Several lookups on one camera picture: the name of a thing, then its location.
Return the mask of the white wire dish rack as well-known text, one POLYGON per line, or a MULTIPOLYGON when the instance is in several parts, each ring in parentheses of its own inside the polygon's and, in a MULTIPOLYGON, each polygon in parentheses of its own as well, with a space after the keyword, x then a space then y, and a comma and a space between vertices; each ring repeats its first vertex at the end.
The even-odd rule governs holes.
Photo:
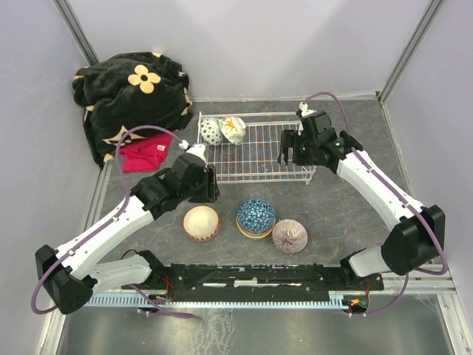
POLYGON ((278 163, 280 135, 284 129, 298 129, 293 112, 237 113, 246 124, 246 136, 241 145, 226 139, 206 149, 207 162, 212 165, 218 183, 266 183, 312 180, 314 167, 287 166, 278 163))

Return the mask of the red patterned bowl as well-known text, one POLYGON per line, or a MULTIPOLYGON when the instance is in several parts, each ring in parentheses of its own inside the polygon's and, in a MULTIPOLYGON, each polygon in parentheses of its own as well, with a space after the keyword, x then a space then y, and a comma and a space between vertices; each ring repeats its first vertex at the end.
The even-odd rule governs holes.
POLYGON ((200 123, 200 134, 203 140, 213 146, 222 143, 223 136, 215 118, 203 118, 200 123))

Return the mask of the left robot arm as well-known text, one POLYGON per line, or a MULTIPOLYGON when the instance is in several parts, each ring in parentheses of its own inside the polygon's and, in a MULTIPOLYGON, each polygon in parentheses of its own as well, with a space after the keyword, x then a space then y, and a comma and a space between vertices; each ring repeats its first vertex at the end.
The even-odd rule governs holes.
POLYGON ((141 179, 113 211, 85 232, 57 248, 39 248, 35 253, 38 285, 33 293, 44 289, 54 309, 71 314, 94 294, 115 286, 158 287, 163 281, 162 266, 149 252, 130 262, 99 262, 127 237, 183 201, 213 203, 219 195, 216 173, 205 159, 205 145, 194 144, 172 167, 141 179))

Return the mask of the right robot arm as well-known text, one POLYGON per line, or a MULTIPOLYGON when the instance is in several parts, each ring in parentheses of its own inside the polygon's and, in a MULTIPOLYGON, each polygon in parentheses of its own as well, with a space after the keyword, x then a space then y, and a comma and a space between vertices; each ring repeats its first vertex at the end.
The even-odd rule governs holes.
POLYGON ((280 136, 278 162, 297 166, 323 166, 349 183, 378 213, 389 235, 382 245, 357 251, 346 258, 339 271, 340 283, 356 289, 371 274, 393 272, 405 276, 443 253, 446 216, 433 205, 425 206, 397 186, 345 131, 337 132, 324 111, 299 109, 298 129, 285 129, 280 136))

